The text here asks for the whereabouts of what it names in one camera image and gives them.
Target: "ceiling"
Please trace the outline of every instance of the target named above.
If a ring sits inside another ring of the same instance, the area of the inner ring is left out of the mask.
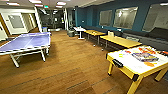
[[[49,9],[55,9],[56,4],[58,1],[66,2],[66,5],[63,8],[74,8],[75,6],[78,7],[87,7],[90,5],[99,5],[103,3],[107,3],[114,0],[41,0],[43,5],[49,6]],[[29,0],[9,0],[9,1],[1,1],[0,0],[0,7],[11,7],[7,5],[7,2],[15,2],[19,3],[20,7],[34,7],[35,4],[31,3]]]

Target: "ceiling panel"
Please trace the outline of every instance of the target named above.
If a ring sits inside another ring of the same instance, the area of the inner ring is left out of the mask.
[[[58,1],[64,1],[67,4],[63,8],[74,8],[75,6],[79,7],[86,7],[90,5],[98,5],[102,3],[106,3],[109,1],[113,0],[70,0],[70,1],[65,1],[65,0],[41,0],[43,5],[49,6],[49,8],[55,8],[56,3]],[[25,6],[25,7],[34,7],[34,4],[29,2],[29,0],[9,0],[9,2],[16,2],[19,3],[20,6]],[[6,4],[6,1],[0,1],[0,5],[6,5],[7,7],[10,7],[9,5]]]

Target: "white table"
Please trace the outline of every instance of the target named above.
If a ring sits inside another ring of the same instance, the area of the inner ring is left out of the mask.
[[[82,38],[82,32],[86,31],[86,29],[82,28],[82,27],[74,27],[75,31],[80,32],[79,38],[78,39],[85,39]]]

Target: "table leg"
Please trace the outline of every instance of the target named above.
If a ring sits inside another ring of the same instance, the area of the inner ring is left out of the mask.
[[[160,79],[165,75],[165,73],[167,72],[168,67],[162,69],[159,74],[156,76],[155,80],[160,81]]]
[[[134,94],[141,81],[142,81],[142,78],[140,78],[139,80],[133,82],[131,87],[129,88],[127,94]]]
[[[81,31],[80,31],[80,35],[79,35],[78,39],[85,39],[85,38],[82,38],[82,32]]]
[[[112,70],[113,70],[113,64],[112,63],[110,63],[110,65],[109,65],[109,70],[108,70],[108,75],[109,76],[111,76],[111,72],[112,72]]]
[[[105,48],[107,48],[107,40],[106,40],[106,47]]]
[[[47,54],[47,55],[49,55],[48,52],[49,52],[49,48],[47,47],[47,48],[46,48],[46,54]]]
[[[19,64],[17,63],[16,59],[14,58],[14,56],[12,54],[10,54],[15,66],[18,68],[19,67]]]
[[[89,34],[88,34],[88,40],[89,40]]]
[[[97,39],[97,40],[98,40],[98,43],[97,43],[97,44],[99,44],[99,36],[97,36],[97,37],[98,37],[98,39]]]
[[[41,49],[41,56],[43,58],[43,61],[45,62],[45,57],[44,57],[44,53],[43,53],[43,50]]]

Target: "wooden table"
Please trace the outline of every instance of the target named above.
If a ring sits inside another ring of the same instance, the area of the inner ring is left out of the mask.
[[[85,33],[88,34],[88,39],[89,39],[89,35],[92,35],[92,36],[97,36],[97,44],[99,44],[99,36],[100,35],[105,35],[105,33],[102,33],[102,32],[99,32],[99,31],[95,31],[95,30],[86,30],[84,31]]]
[[[135,47],[135,46],[138,46],[138,45],[142,44],[140,42],[128,40],[128,39],[118,37],[118,36],[113,37],[113,36],[106,35],[106,36],[100,36],[100,38],[103,38],[103,39],[106,40],[106,47],[107,47],[107,41],[116,43],[116,44],[124,46],[126,48],[132,48],[132,47]]]
[[[158,61],[151,62],[154,64],[153,67],[145,65],[144,62],[137,60],[131,54],[126,53],[125,51],[111,52],[107,54],[107,60],[110,61],[108,75],[111,75],[113,66],[115,65],[114,59],[117,59],[123,64],[123,67],[118,68],[130,79],[133,80],[131,87],[129,88],[127,94],[134,94],[138,88],[140,82],[144,77],[147,77],[159,70],[159,74],[155,78],[156,81],[159,81],[168,70],[168,57],[161,54],[155,54],[159,58]]]

